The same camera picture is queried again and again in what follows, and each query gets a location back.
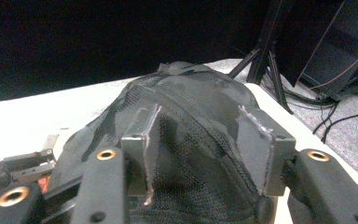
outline black stand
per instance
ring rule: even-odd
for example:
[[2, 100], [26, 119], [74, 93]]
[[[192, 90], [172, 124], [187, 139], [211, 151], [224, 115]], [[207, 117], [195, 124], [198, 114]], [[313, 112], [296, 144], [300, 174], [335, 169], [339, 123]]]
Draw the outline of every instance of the black stand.
[[281, 76], [275, 59], [275, 43], [281, 30], [281, 24], [292, 8], [294, 0], [271, 0], [267, 17], [264, 21], [258, 44], [228, 75], [236, 77], [250, 62], [252, 62], [246, 81], [260, 85], [269, 66], [274, 83], [278, 103], [290, 114], [293, 112], [287, 105], [282, 87]]

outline dark background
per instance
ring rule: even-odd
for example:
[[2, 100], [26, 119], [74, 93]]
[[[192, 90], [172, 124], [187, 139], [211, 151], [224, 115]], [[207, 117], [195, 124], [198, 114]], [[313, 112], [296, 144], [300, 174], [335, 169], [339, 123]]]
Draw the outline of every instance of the dark background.
[[268, 2], [0, 2], [0, 101], [241, 58]]

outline black cable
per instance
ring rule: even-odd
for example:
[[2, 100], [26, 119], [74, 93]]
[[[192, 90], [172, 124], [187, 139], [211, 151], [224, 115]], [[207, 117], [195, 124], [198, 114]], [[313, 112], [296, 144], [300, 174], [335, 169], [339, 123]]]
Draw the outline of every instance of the black cable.
[[316, 134], [316, 132], [318, 132], [318, 130], [322, 127], [322, 125], [324, 125], [332, 116], [333, 114], [336, 112], [336, 109], [338, 107], [339, 102], [337, 102], [334, 106], [333, 106], [333, 110], [331, 110], [331, 113], [328, 113], [327, 118], [325, 118], [324, 120], [322, 120], [322, 122], [320, 124], [318, 124], [318, 126], [316, 126], [316, 128], [312, 131], [312, 134]]
[[295, 106], [298, 106], [298, 107], [301, 107], [301, 108], [304, 108], [304, 109], [309, 109], [309, 110], [321, 110], [319, 107], [306, 107], [306, 106], [303, 106], [303, 105], [297, 105], [297, 104], [294, 104], [294, 103], [292, 103], [292, 102], [287, 102], [287, 104], [289, 104], [289, 105], [295, 105]]
[[334, 125], [340, 123], [341, 121], [344, 121], [344, 120], [347, 120], [347, 119], [353, 119], [353, 118], [357, 118], [357, 117], [358, 117], [358, 114], [357, 114], [357, 115], [352, 115], [352, 116], [346, 117], [345, 119], [339, 119], [339, 120], [334, 121], [334, 122], [331, 123], [331, 124], [327, 127], [327, 129], [324, 131], [324, 137], [321, 139], [321, 141], [322, 141], [323, 143], [326, 142], [327, 135], [328, 135], [328, 133], [330, 132], [331, 128], [332, 128]]
[[[267, 77], [265, 80], [266, 80], [266, 84], [268, 86], [271, 86], [273, 84], [272, 83], [272, 80], [271, 80], [271, 77], [270, 77], [270, 71], [267, 70], [267, 75], [264, 76], [264, 77]], [[328, 97], [328, 98], [325, 98], [325, 99], [322, 99], [322, 100], [314, 100], [314, 99], [310, 99], [306, 96], [303, 96], [295, 91], [289, 91], [284, 85], [283, 85], [283, 91], [285, 93], [285, 95], [291, 97], [291, 98], [294, 98], [296, 100], [298, 100], [299, 102], [303, 103], [303, 104], [306, 104], [306, 105], [334, 105], [334, 103], [336, 103], [337, 101], [333, 100], [332, 98]]]

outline white table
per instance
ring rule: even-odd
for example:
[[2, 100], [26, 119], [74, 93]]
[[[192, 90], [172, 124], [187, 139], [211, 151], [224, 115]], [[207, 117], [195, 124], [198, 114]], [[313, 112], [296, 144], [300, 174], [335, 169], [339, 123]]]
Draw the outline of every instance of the white table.
[[[72, 133], [101, 114], [118, 97], [128, 81], [126, 79], [0, 102], [0, 160], [41, 150], [49, 134], [60, 135], [54, 147], [54, 154], [58, 158], [63, 144]], [[255, 95], [260, 108], [296, 139], [297, 150], [314, 148], [329, 153], [358, 184], [358, 173], [312, 135], [300, 120], [287, 113], [260, 87], [255, 84], [245, 85]], [[288, 192], [286, 189], [285, 196], [279, 200], [276, 223], [291, 223], [287, 208]]]

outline black mesh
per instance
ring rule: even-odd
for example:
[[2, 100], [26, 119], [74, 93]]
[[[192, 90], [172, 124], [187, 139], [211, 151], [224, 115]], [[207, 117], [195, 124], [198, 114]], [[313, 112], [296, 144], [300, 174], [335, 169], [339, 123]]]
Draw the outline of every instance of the black mesh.
[[258, 107], [251, 92], [203, 65], [175, 76], [159, 71], [130, 83], [92, 123], [76, 133], [51, 177], [58, 187], [82, 174], [88, 155], [119, 147], [136, 111], [161, 106], [152, 203], [135, 202], [134, 223], [255, 223], [259, 196], [237, 142], [239, 106]]

